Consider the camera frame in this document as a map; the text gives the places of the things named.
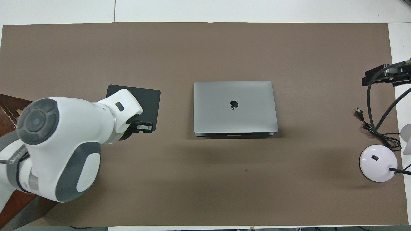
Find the round white base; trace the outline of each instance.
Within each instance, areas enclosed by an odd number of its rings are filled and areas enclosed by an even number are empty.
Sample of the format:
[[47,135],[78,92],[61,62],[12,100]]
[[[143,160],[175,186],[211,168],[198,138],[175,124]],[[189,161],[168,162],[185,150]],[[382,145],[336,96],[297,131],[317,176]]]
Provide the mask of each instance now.
[[371,145],[361,153],[360,168],[368,179],[385,182],[394,176],[388,168],[397,168],[397,158],[386,146]]

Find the laptop lid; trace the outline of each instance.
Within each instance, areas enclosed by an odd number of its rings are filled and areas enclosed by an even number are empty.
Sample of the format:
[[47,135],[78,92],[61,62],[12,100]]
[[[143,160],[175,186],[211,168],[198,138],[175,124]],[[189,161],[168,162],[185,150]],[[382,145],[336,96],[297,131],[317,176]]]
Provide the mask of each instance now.
[[270,81],[194,83],[194,133],[272,135],[278,131]]

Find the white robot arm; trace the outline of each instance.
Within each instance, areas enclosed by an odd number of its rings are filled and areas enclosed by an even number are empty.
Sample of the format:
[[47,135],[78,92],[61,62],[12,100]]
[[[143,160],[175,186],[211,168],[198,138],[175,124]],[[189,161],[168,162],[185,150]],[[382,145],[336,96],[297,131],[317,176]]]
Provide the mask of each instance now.
[[142,112],[127,89],[96,103],[51,97],[28,105],[17,130],[0,138],[0,211],[15,189],[57,202],[79,197],[96,178],[100,145],[118,141]]

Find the brown table mat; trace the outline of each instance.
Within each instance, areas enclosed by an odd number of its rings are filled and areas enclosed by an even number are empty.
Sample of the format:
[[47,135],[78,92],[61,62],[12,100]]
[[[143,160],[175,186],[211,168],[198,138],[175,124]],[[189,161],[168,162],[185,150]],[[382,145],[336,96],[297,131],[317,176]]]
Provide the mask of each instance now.
[[[157,130],[104,146],[91,189],[34,224],[407,224],[403,177],[371,182],[358,165],[381,144],[353,116],[366,109],[361,78],[390,61],[386,24],[4,26],[2,94],[95,102],[109,84],[162,94]],[[272,81],[280,132],[195,137],[196,81]],[[392,86],[373,87],[375,120],[393,100]],[[393,110],[381,132],[396,131]]]

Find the power cord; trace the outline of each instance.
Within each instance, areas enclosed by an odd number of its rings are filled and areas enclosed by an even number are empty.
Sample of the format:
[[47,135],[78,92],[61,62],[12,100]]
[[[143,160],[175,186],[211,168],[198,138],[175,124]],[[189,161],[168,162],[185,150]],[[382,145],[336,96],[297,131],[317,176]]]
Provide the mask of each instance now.
[[94,226],[89,226],[89,227],[84,227],[84,228],[78,228],[78,227],[70,226],[70,228],[73,228],[73,229],[89,229],[89,228],[94,228]]
[[359,108],[357,108],[356,110],[356,115],[358,116],[358,118],[364,123],[363,128],[365,130],[367,130],[368,132],[370,132],[371,135],[379,138],[383,144],[389,148],[390,150],[392,150],[393,152],[398,152],[401,150],[401,142],[399,139],[396,139],[394,137],[390,137],[388,135],[392,135],[392,134],[396,134],[399,135],[399,133],[397,132],[389,132],[389,133],[385,133],[385,134],[380,134],[377,130],[380,128],[380,126],[382,125],[382,123],[384,122],[385,118],[387,117],[387,115],[391,112],[391,110],[395,107],[395,105],[402,99],[404,98],[408,93],[411,92],[411,88],[408,89],[407,91],[405,91],[403,94],[400,95],[400,97],[398,97],[391,105],[390,107],[385,111],[384,115],[381,117],[380,121],[378,122],[377,126],[374,125],[374,121],[372,118],[372,113],[371,113],[371,102],[370,102],[370,92],[371,92],[371,86],[372,84],[379,80],[384,78],[384,76],[380,77],[380,75],[382,73],[384,73],[386,70],[390,69],[390,68],[399,68],[401,66],[405,66],[405,65],[411,65],[410,61],[402,61],[402,62],[397,62],[394,63],[392,65],[386,66],[385,68],[379,70],[369,81],[368,84],[368,88],[367,88],[367,109],[368,109],[368,117],[369,117],[369,123],[367,123],[364,120],[364,115],[363,115],[363,111]]

